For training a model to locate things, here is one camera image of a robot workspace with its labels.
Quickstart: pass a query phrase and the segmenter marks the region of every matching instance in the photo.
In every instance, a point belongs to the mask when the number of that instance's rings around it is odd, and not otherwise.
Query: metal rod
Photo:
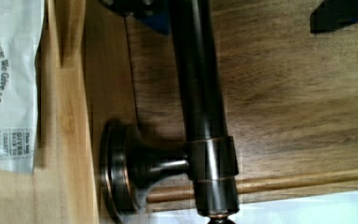
[[[186,140],[227,136],[207,0],[170,1]]]

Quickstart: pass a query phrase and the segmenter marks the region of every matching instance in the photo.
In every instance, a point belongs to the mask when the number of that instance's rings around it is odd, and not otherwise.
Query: plastic bag
[[[43,0],[0,0],[0,169],[31,173],[37,126],[34,59]]]

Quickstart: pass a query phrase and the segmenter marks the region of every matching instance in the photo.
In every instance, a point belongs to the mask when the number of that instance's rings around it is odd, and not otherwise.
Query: wooden edge
[[[86,1],[48,0],[48,23],[57,65],[73,66],[74,55],[81,51],[86,16]]]
[[[239,194],[266,192],[278,189],[295,189],[321,186],[358,180],[358,170],[329,172],[325,174],[293,175],[276,178],[237,180]],[[149,194],[149,203],[184,201],[194,198],[192,186],[154,188]]]
[[[341,183],[332,183],[326,185],[310,186],[310,187],[301,187],[294,189],[276,189],[270,191],[254,192],[240,195],[241,203],[262,203],[270,202],[276,200],[286,200],[286,199],[298,199],[300,202],[306,202],[304,197],[309,196],[318,196],[323,194],[333,194],[341,193],[348,191],[358,190],[358,180],[341,182]],[[147,213],[154,212],[164,212],[168,210],[183,210],[183,209],[193,209],[195,208],[194,200],[184,200],[178,201],[175,203],[151,203],[147,206]]]
[[[61,40],[61,27],[57,20],[55,0],[48,0],[46,2],[48,10],[48,31],[50,35],[51,47],[55,49],[56,64],[61,66],[62,61],[62,42]]]
[[[75,13],[74,8],[83,10],[83,12],[78,11],[76,19],[70,21],[69,25],[73,28],[61,30],[62,36],[73,40],[75,46],[63,46],[64,49],[75,49],[76,45],[79,47],[77,50],[65,51],[62,57],[68,60],[63,60],[62,64],[60,64],[60,32],[57,30],[60,27],[56,25],[59,21],[56,21],[56,18],[51,18],[58,11],[48,13],[49,24],[52,24],[49,26],[51,31],[50,49],[53,51],[50,67],[56,79],[55,88],[58,95],[57,113],[62,146],[61,162],[64,167],[62,172],[68,198],[70,223],[98,224],[90,127],[80,47],[85,19],[85,1],[66,0],[65,2],[67,6],[81,5],[83,7],[66,7],[64,13]],[[48,10],[55,10],[55,7],[49,5]],[[74,39],[73,34],[77,34],[78,37]]]

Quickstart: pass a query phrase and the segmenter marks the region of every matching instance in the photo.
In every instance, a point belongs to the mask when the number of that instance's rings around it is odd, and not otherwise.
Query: white surface
[[[242,204],[236,224],[358,224],[358,191],[267,203]],[[200,224],[195,209],[136,217],[131,224]]]

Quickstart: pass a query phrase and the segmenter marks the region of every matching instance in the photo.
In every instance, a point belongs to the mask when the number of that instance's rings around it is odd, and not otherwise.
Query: wooden board
[[[40,134],[34,174],[0,171],[0,224],[97,224],[81,48],[85,1],[46,3],[36,60]]]
[[[309,16],[317,6],[310,0],[212,1],[243,202],[255,192],[263,197],[252,202],[276,199],[273,190],[293,189],[297,197],[315,186],[312,194],[323,194],[332,191],[320,186],[358,180],[358,24],[311,35]],[[183,140],[171,38],[134,19],[128,20],[128,34],[143,135],[151,141]],[[298,194],[296,188],[303,187]],[[161,183],[148,200],[191,197],[189,182],[180,176]]]

